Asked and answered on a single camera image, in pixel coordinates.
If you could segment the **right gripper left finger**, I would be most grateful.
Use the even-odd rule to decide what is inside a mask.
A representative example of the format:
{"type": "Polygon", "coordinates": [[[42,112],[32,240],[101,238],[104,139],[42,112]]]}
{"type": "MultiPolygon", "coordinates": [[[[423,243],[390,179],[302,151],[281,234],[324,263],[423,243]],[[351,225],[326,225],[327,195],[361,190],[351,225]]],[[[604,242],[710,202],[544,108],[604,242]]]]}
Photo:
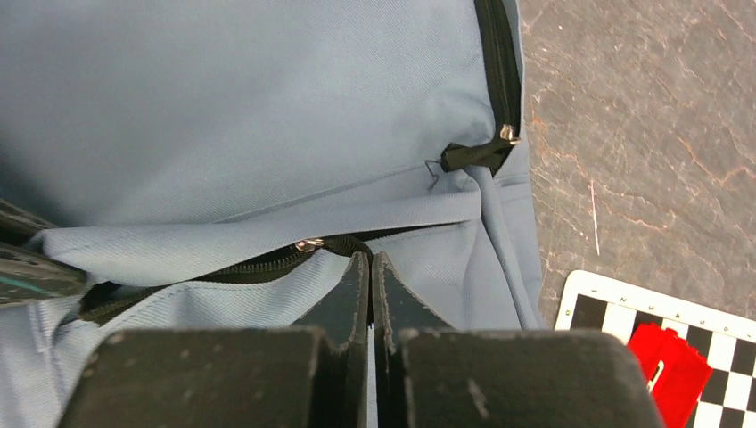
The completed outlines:
{"type": "Polygon", "coordinates": [[[62,427],[364,427],[369,258],[291,326],[126,330],[94,352],[62,427]]]}

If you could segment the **blue fabric backpack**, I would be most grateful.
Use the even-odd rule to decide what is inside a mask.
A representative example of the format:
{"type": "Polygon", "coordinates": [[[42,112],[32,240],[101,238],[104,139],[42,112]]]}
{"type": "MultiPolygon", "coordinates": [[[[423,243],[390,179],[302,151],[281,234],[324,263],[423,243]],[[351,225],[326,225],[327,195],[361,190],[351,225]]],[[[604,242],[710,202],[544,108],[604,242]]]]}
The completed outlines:
{"type": "Polygon", "coordinates": [[[273,327],[353,235],[461,330],[543,325],[515,1],[4,1],[1,197],[73,292],[11,285],[1,424],[53,427],[120,330],[273,327]]]}

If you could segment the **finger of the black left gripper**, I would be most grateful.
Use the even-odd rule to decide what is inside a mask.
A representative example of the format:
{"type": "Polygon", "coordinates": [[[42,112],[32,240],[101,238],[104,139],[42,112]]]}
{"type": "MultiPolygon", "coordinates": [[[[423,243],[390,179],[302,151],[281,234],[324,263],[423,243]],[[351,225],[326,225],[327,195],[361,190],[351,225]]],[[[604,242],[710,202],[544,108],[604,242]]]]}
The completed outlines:
{"type": "Polygon", "coordinates": [[[1,303],[17,304],[79,295],[86,273],[31,251],[24,245],[50,222],[1,201],[1,303]]]}

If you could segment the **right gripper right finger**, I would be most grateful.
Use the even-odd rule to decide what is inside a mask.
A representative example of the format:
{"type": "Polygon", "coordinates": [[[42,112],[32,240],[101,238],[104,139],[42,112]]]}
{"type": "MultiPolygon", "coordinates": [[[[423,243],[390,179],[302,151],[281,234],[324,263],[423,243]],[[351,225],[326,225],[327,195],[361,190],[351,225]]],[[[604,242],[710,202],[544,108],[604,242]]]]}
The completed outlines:
{"type": "Polygon", "coordinates": [[[611,335],[459,331],[372,260],[381,427],[659,427],[639,364],[611,335]]]}

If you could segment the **red toy block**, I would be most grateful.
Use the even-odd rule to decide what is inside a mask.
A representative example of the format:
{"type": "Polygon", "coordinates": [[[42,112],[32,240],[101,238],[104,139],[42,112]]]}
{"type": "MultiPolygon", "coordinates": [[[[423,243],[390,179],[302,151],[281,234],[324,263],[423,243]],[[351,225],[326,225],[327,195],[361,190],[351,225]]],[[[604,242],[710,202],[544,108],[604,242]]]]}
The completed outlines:
{"type": "Polygon", "coordinates": [[[684,428],[713,369],[689,342],[672,329],[642,324],[629,339],[664,424],[684,428]]]}

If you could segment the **black white checkered mat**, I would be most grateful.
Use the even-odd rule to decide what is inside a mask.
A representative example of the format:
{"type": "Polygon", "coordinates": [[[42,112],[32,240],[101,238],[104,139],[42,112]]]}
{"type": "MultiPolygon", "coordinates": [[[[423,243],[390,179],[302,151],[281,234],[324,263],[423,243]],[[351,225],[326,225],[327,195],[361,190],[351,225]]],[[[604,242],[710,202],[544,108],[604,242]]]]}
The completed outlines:
{"type": "Polygon", "coordinates": [[[713,369],[687,426],[755,425],[754,321],[584,270],[567,276],[556,329],[601,330],[628,342],[642,324],[675,331],[713,369]]]}

